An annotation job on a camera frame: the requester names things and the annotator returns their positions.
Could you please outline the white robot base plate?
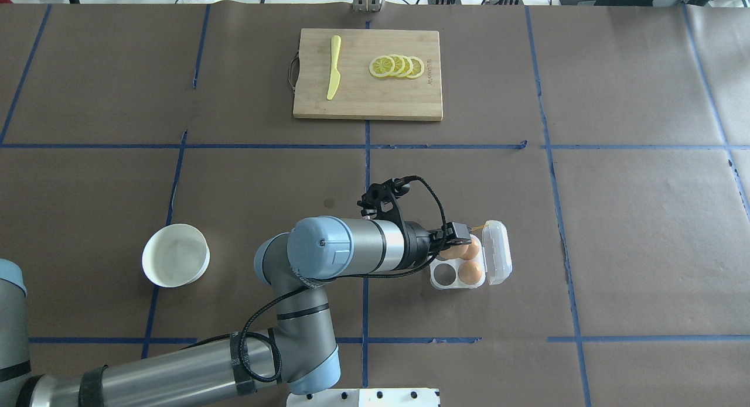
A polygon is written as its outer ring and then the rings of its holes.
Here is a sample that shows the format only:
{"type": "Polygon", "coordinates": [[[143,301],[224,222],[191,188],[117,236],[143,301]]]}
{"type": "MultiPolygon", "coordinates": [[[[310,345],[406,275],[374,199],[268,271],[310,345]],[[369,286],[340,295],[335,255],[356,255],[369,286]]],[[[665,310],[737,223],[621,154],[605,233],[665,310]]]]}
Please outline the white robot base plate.
{"type": "Polygon", "coordinates": [[[440,406],[436,388],[332,388],[287,397],[287,406],[440,406]]]}

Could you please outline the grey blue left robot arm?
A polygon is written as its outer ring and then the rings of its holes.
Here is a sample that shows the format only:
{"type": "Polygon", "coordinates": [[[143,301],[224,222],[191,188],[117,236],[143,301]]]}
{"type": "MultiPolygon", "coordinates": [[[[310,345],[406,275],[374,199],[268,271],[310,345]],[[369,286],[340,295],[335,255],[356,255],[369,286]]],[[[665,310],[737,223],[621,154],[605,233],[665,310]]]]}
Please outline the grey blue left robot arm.
{"type": "Polygon", "coordinates": [[[254,268],[274,300],[242,330],[75,379],[33,375],[22,271],[2,260],[3,406],[201,406],[285,383],[293,394],[340,380],[339,346],[325,286],[342,277],[398,278],[470,244],[466,225],[304,218],[259,247],[254,268]]]}

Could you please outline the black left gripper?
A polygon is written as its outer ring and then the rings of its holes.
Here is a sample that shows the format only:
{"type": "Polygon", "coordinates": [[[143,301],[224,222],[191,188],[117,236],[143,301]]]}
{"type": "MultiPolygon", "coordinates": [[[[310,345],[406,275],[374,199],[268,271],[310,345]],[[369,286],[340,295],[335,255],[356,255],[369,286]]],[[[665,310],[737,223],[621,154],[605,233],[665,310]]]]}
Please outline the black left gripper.
{"type": "Polygon", "coordinates": [[[405,222],[404,232],[404,270],[417,268],[431,256],[472,242],[469,227],[463,223],[448,222],[437,229],[425,229],[416,222],[405,222]]]}

